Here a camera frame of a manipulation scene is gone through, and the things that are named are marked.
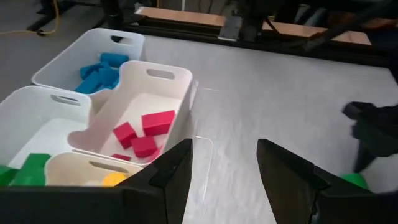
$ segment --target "yellow foam block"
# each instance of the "yellow foam block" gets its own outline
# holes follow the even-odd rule
[[[114,173],[107,175],[103,179],[102,186],[103,187],[114,187],[126,179],[127,179],[126,175],[119,173],[119,172],[114,172]]]

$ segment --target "blue foam block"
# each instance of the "blue foam block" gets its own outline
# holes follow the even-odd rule
[[[94,71],[82,81],[75,91],[78,93],[90,94],[94,93],[100,86],[100,75],[98,72]]]
[[[112,68],[101,68],[99,70],[99,79],[104,86],[111,86],[119,77],[119,72]]]
[[[119,68],[124,62],[129,60],[129,56],[115,53],[102,53],[101,62],[107,62],[111,67]]]
[[[103,90],[103,89],[105,89],[105,88],[107,88],[107,89],[112,89],[110,86],[101,85],[100,87],[98,87],[98,88],[95,90],[95,92],[98,92],[98,91]]]
[[[89,65],[80,68],[81,79],[87,78],[92,72],[98,71],[101,68],[110,68],[109,64],[106,62],[96,63],[94,65]]]
[[[112,83],[112,89],[115,88],[119,84],[119,77],[115,79],[115,81]]]

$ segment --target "wooden board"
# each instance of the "wooden board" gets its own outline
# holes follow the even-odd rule
[[[197,12],[175,11],[169,9],[158,9],[151,7],[140,7],[136,14],[149,16],[156,19],[168,19],[173,21],[192,22],[198,24],[206,24],[213,26],[223,26],[225,16],[211,15]],[[285,24],[281,22],[272,22],[275,28],[281,34],[296,35],[301,37],[310,37],[317,32],[322,32],[326,28],[302,26],[297,24]],[[264,23],[262,28],[264,30],[271,30],[268,24]],[[367,35],[362,32],[348,31],[344,34],[334,38],[334,40],[342,42],[350,42],[357,44],[371,45]]]

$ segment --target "gray tablecloth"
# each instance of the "gray tablecloth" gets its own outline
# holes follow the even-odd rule
[[[383,68],[146,38],[148,61],[187,68],[198,81],[186,132],[194,159],[184,223],[275,223],[257,165],[259,138],[348,173],[357,142],[342,107],[397,103],[398,87]],[[396,188],[397,168],[396,157],[376,161],[364,172],[371,190]]]

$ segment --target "bin handle cutout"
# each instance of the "bin handle cutout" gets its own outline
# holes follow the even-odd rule
[[[134,41],[130,37],[121,37],[118,35],[112,35],[111,40],[117,44],[133,45]]]
[[[54,101],[58,102],[58,103],[65,103],[68,105],[73,105],[73,106],[81,106],[81,104],[79,103],[78,100],[70,98],[70,97],[66,97],[66,96],[56,96],[51,94],[51,99],[53,99]]]
[[[147,69],[147,74],[156,78],[166,78],[169,80],[175,79],[175,75],[172,72],[157,70],[157,69]]]
[[[127,171],[125,168],[118,167],[118,166],[113,166],[113,165],[109,165],[109,164],[103,164],[101,162],[95,162],[95,161],[88,161],[88,163],[91,164],[92,166],[95,166],[95,167],[101,168],[101,169],[107,169],[107,170],[111,170],[111,171],[122,172],[122,173],[125,173],[125,174],[129,173],[129,171]]]

